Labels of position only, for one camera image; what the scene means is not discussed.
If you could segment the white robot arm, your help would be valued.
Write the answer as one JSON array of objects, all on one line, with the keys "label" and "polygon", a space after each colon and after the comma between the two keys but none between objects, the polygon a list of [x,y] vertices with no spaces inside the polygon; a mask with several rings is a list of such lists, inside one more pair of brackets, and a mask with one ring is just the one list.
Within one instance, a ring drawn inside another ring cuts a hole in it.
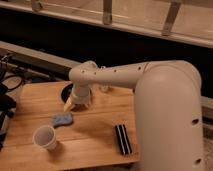
[{"label": "white robot arm", "polygon": [[130,88],[140,171],[204,171],[201,77],[186,61],[153,61],[99,68],[84,62],[69,71],[65,106],[86,104],[92,84]]}]

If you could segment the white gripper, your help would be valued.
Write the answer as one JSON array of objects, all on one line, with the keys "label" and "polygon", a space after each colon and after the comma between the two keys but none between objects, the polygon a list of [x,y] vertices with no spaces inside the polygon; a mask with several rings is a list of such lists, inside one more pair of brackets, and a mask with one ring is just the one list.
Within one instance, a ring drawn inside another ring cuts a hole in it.
[{"label": "white gripper", "polygon": [[91,89],[88,85],[80,86],[74,84],[70,97],[72,100],[68,98],[66,103],[64,104],[63,110],[65,112],[68,112],[73,108],[73,103],[77,105],[85,105],[86,110],[90,109]]}]

